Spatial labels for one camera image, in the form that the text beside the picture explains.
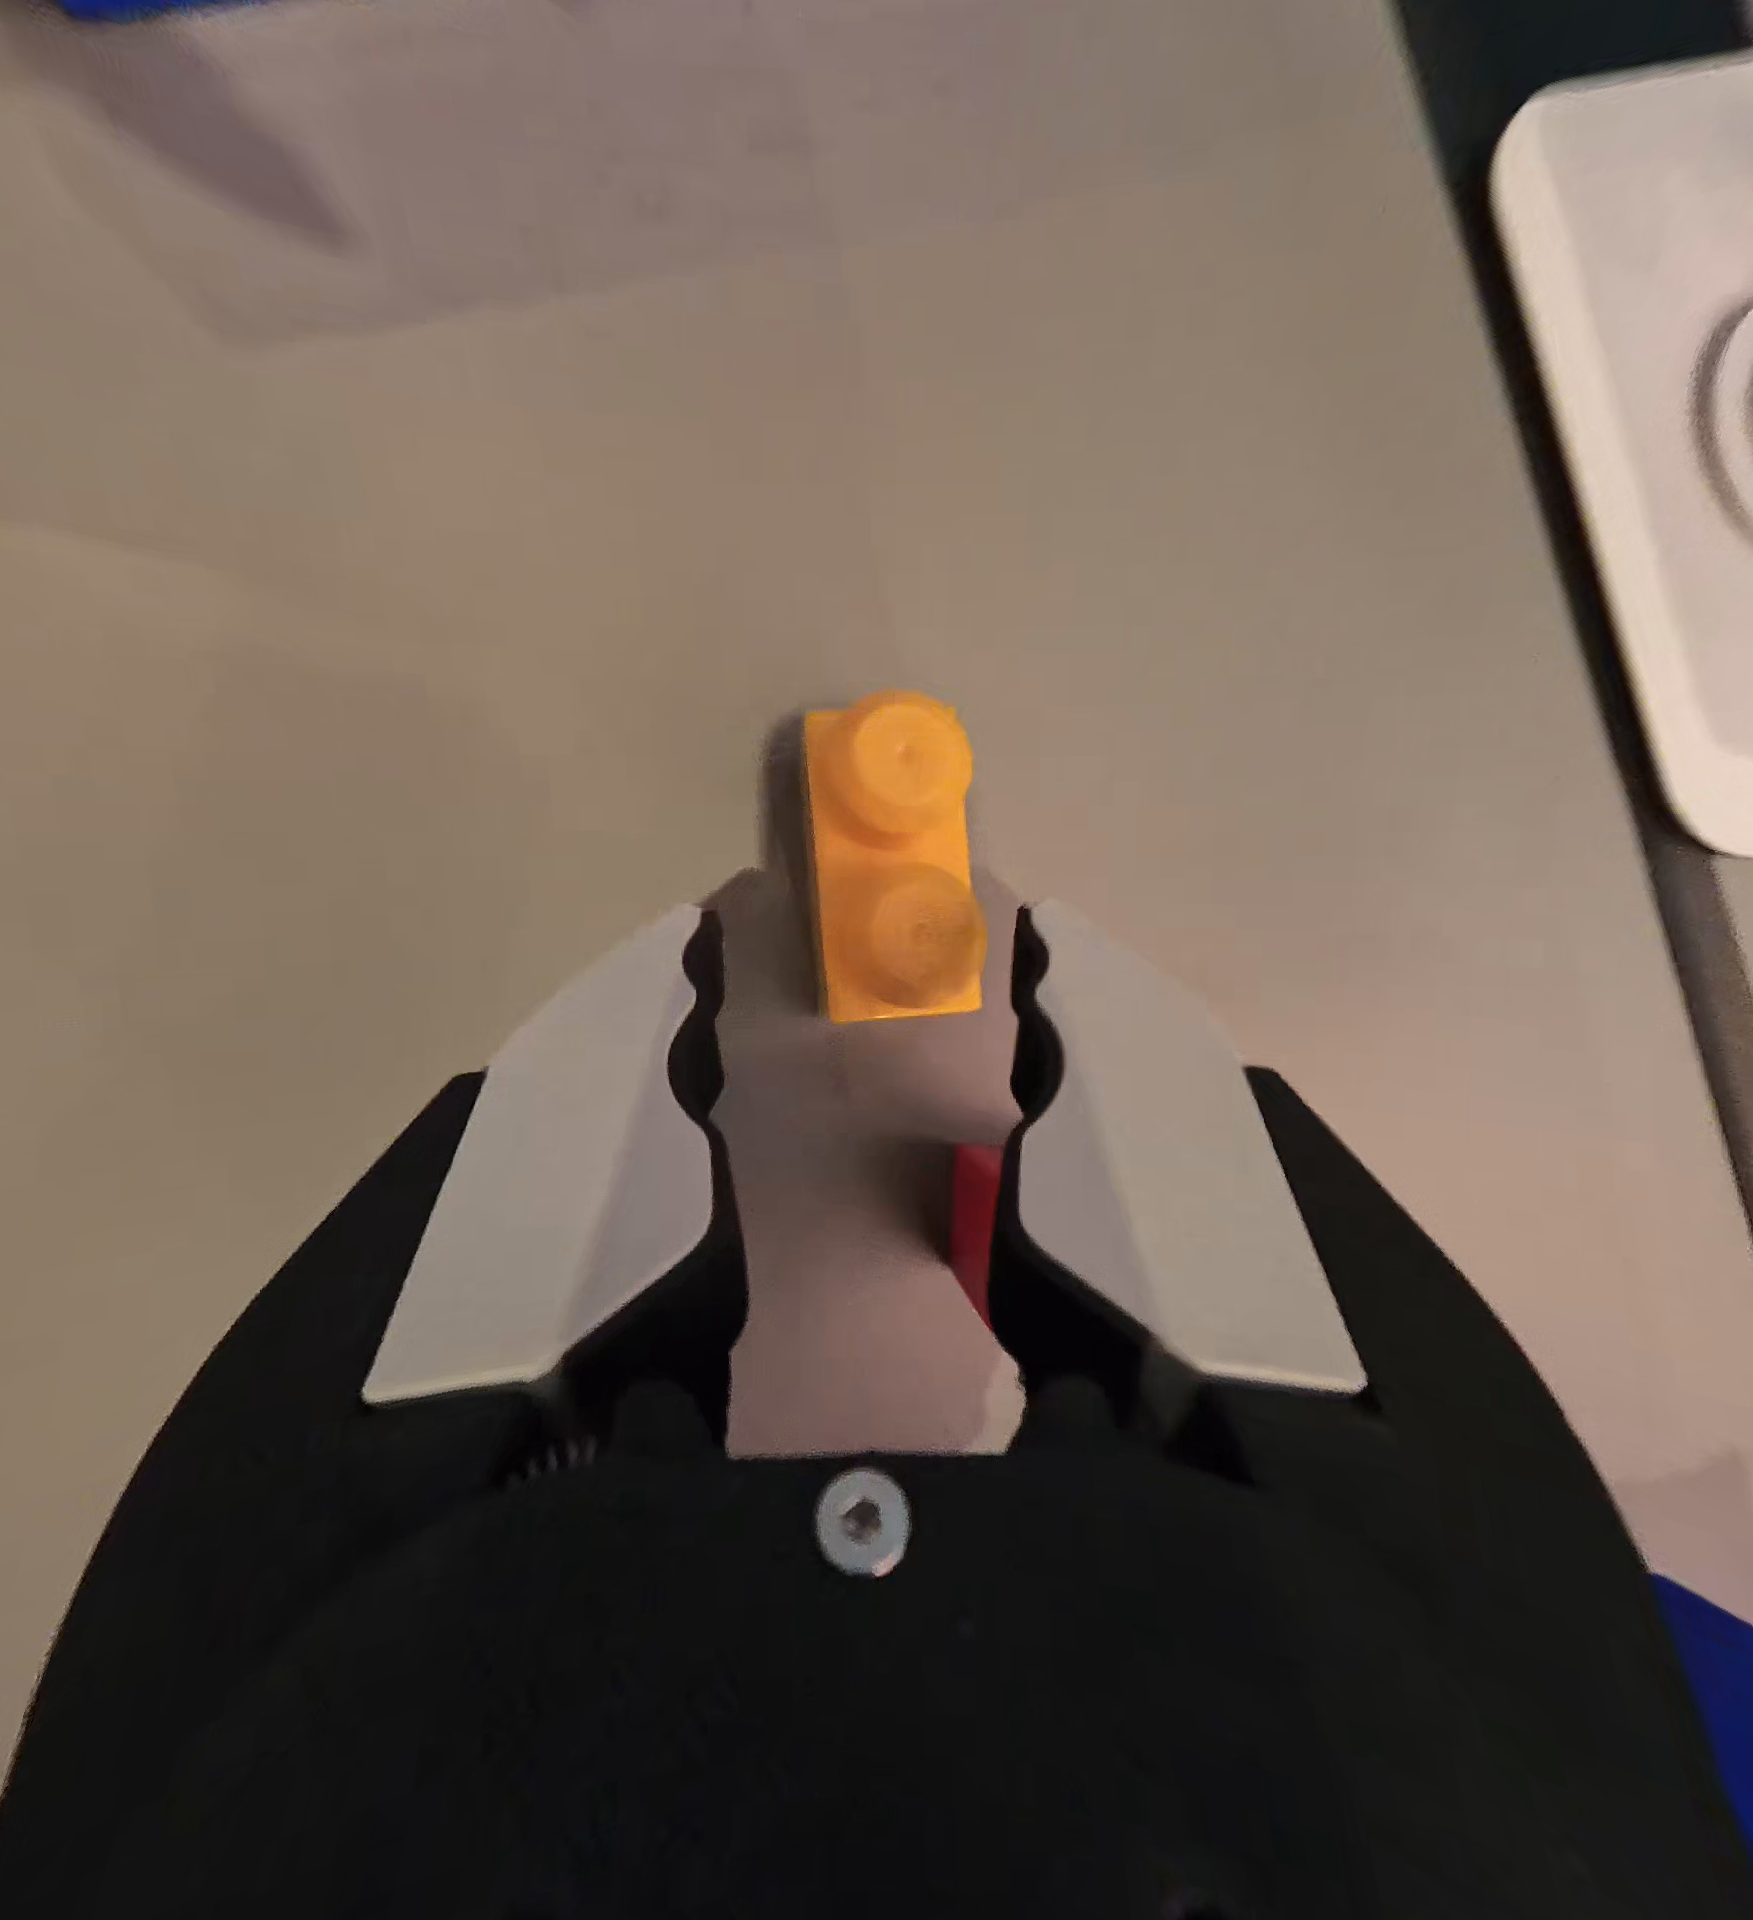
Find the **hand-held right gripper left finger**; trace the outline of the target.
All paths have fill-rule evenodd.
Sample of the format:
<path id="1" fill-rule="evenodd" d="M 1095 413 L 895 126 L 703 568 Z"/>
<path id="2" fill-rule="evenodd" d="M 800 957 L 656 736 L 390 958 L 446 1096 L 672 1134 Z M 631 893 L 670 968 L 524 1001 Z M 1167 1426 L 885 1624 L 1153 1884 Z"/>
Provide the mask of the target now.
<path id="1" fill-rule="evenodd" d="M 557 989 L 482 1075 L 362 1384 L 611 1400 L 672 1377 L 728 1409 L 746 1261 L 717 1016 L 722 930 L 679 904 Z"/>

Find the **instruction sheet on white stand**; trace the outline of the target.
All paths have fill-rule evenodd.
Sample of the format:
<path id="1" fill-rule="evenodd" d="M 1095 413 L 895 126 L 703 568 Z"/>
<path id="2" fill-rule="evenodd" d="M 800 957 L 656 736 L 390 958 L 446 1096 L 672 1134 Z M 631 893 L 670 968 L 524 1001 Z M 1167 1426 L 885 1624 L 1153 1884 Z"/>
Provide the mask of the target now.
<path id="1" fill-rule="evenodd" d="M 1542 91 L 1491 200 L 1665 799 L 1753 857 L 1753 55 Z"/>

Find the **red mega block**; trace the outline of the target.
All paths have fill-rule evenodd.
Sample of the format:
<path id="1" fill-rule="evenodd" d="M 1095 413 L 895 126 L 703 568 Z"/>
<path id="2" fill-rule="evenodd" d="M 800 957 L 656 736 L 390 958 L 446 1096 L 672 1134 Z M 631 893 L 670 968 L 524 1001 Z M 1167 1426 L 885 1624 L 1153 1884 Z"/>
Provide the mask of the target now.
<path id="1" fill-rule="evenodd" d="M 942 1257 L 968 1308 L 992 1327 L 989 1288 L 1002 1181 L 1000 1142 L 965 1142 L 951 1154 Z"/>

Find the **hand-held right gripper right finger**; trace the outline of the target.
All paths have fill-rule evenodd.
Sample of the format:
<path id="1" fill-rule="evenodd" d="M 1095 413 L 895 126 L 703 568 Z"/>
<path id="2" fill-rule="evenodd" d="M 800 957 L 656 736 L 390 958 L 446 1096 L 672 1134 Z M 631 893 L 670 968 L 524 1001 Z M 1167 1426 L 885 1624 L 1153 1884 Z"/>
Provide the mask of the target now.
<path id="1" fill-rule="evenodd" d="M 992 1331 L 1029 1391 L 1137 1397 L 1152 1353 L 1197 1380 L 1357 1397 L 1344 1325 L 1225 1027 L 1074 908 L 1019 912 Z"/>

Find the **orange two-stud mega block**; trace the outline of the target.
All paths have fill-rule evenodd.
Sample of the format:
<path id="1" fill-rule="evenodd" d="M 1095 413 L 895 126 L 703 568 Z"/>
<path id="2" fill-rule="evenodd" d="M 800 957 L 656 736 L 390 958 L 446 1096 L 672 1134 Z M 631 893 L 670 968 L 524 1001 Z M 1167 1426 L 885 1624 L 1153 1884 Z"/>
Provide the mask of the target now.
<path id="1" fill-rule="evenodd" d="M 987 933 L 968 836 L 974 751 L 954 709 L 909 690 L 813 709 L 799 748 L 825 1016 L 976 1012 Z"/>

